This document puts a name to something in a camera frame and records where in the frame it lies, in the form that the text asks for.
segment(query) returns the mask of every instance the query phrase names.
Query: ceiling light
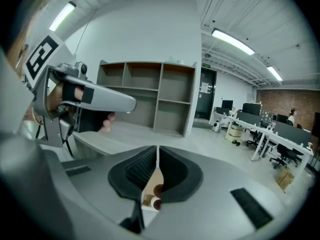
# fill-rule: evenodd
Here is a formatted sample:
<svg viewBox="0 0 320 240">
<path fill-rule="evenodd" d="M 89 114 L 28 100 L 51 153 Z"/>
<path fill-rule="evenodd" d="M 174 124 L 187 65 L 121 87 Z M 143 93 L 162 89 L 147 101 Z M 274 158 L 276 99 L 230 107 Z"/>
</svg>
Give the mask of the ceiling light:
<svg viewBox="0 0 320 240">
<path fill-rule="evenodd" d="M 51 31 L 56 31 L 57 27 L 60 23 L 68 16 L 76 8 L 76 4 L 74 2 L 68 2 L 66 6 L 62 9 L 59 15 L 55 18 L 49 29 Z"/>
<path fill-rule="evenodd" d="M 274 77 L 275 77 L 278 81 L 282 81 L 281 76 L 277 73 L 277 71 L 276 71 L 272 66 L 267 66 L 266 68 L 272 73 L 272 75 L 274 75 Z"/>
<path fill-rule="evenodd" d="M 245 45 L 243 42 L 239 41 L 238 39 L 232 37 L 231 35 L 222 32 L 221 30 L 218 29 L 214 29 L 212 31 L 212 36 L 215 38 L 219 38 L 237 48 L 239 48 L 240 50 L 244 51 L 245 53 L 247 53 L 248 55 L 252 55 L 255 53 L 254 50 L 252 50 L 251 48 L 249 48 L 247 45 Z"/>
</svg>

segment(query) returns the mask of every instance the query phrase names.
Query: ceiling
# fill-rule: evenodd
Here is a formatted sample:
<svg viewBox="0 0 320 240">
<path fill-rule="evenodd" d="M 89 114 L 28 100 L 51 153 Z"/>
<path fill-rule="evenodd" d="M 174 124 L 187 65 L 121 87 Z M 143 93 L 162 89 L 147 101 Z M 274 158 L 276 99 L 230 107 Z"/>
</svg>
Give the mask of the ceiling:
<svg viewBox="0 0 320 240">
<path fill-rule="evenodd" d="M 119 0 L 50 0 L 29 35 L 27 43 L 31 47 L 46 34 L 69 1 L 75 2 L 77 7 L 57 29 L 60 35 L 96 9 Z M 197 4 L 203 63 L 256 88 L 320 89 L 319 46 L 294 1 L 197 0 Z M 247 55 L 212 37 L 214 28 L 241 40 L 255 54 Z M 267 66 L 273 66 L 283 82 L 278 82 Z"/>
</svg>

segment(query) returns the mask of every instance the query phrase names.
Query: office desk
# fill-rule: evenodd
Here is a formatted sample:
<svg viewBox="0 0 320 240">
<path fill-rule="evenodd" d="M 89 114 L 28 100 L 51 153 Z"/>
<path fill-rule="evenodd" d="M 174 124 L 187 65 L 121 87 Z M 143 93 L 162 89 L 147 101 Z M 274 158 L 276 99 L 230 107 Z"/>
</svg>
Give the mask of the office desk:
<svg viewBox="0 0 320 240">
<path fill-rule="evenodd" d="M 247 123 L 247 122 L 241 121 L 239 119 L 236 119 L 235 117 L 232 117 L 232 116 L 226 116 L 226 115 L 222 115 L 222 114 L 219 114 L 219 113 L 216 113 L 216 112 L 213 112 L 213 113 L 214 113 L 215 116 L 228 118 L 230 120 L 230 123 L 229 123 L 229 126 L 228 126 L 228 130 L 226 132 L 225 139 L 227 138 L 227 136 L 229 134 L 232 122 L 236 122 L 238 125 L 241 125 L 243 127 L 249 128 L 249 129 L 254 129 L 254 130 L 259 131 L 259 132 L 262 133 L 262 136 L 261 136 L 260 142 L 258 144 L 258 147 L 256 148 L 253 156 L 251 157 L 251 161 L 254 161 L 254 160 L 257 159 L 258 152 L 259 152 L 259 150 L 261 148 L 261 145 L 262 145 L 262 143 L 264 141 L 265 136 L 267 136 L 267 140 L 266 140 L 266 143 L 265 143 L 265 146 L 264 146 L 263 150 L 261 151 L 261 155 L 263 155 L 263 153 L 265 152 L 266 147 L 267 147 L 267 145 L 268 145 L 270 140 L 272 140 L 275 143 L 284 145 L 286 148 L 288 148 L 290 150 L 295 149 L 295 150 L 297 150 L 297 151 L 299 151 L 299 152 L 301 152 L 303 154 L 301 164 L 298 166 L 297 172 L 294 174 L 293 181 L 284 190 L 285 193 L 288 193 L 290 191 L 290 189 L 292 189 L 292 187 L 297 183 L 298 179 L 301 177 L 305 167 L 308 164 L 310 156 L 314 155 L 312 150 L 308 150 L 305 147 L 303 147 L 301 145 L 298 145 L 297 143 L 292 142 L 291 140 L 283 138 L 283 137 L 273 133 L 271 130 L 268 130 L 266 128 L 261 128 L 261 127 L 256 126 L 256 125 L 252 125 L 250 123 Z"/>
</svg>

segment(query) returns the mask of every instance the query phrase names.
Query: floor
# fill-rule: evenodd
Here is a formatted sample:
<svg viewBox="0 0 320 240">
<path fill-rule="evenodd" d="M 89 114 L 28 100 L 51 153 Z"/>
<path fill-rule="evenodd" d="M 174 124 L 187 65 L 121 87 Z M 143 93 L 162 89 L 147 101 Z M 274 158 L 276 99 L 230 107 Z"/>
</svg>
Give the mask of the floor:
<svg viewBox="0 0 320 240">
<path fill-rule="evenodd" d="M 274 169 L 273 164 L 269 161 L 270 157 L 279 155 L 276 149 L 273 149 L 272 153 L 267 153 L 266 157 L 257 161 L 251 161 L 250 158 L 255 151 L 254 147 L 247 147 L 244 143 L 238 147 L 232 144 L 224 138 L 226 135 L 225 129 L 217 133 L 211 129 L 193 127 L 191 134 L 183 138 L 154 133 L 150 128 L 144 126 L 116 121 L 112 123 L 111 132 L 109 133 L 84 132 L 81 135 L 92 140 L 92 145 L 94 144 L 98 149 L 111 155 L 141 146 L 166 145 L 227 161 L 272 190 L 287 206 L 303 201 L 307 196 L 308 188 L 314 183 L 313 174 L 305 169 L 296 188 L 290 194 L 284 193 L 275 182 L 275 178 L 279 174 L 281 167 Z M 69 138 L 69 143 L 72 152 L 77 155 L 73 136 Z M 47 146 L 44 146 L 44 148 L 56 151 L 61 161 L 72 159 L 66 144 L 62 148 Z M 290 163 L 289 167 L 294 174 L 296 169 L 294 163 Z"/>
</svg>

